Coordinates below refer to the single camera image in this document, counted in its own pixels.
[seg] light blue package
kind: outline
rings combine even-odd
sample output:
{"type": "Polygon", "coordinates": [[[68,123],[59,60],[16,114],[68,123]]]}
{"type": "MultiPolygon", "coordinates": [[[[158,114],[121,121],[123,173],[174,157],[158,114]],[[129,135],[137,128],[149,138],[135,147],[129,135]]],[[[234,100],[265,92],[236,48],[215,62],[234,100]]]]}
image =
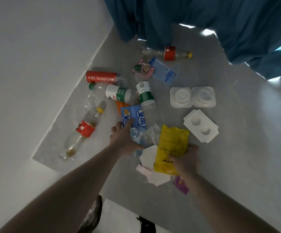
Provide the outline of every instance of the light blue package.
{"type": "Polygon", "coordinates": [[[123,127],[127,124],[127,122],[131,118],[134,118],[134,121],[132,123],[132,128],[135,127],[135,128],[146,130],[144,113],[140,105],[122,107],[121,117],[122,117],[123,127]]]}
{"type": "Polygon", "coordinates": [[[174,82],[174,80],[178,77],[178,73],[169,69],[165,64],[157,60],[157,58],[152,58],[149,61],[149,64],[154,67],[154,72],[152,76],[154,78],[160,79],[168,86],[170,86],[174,82]]]}

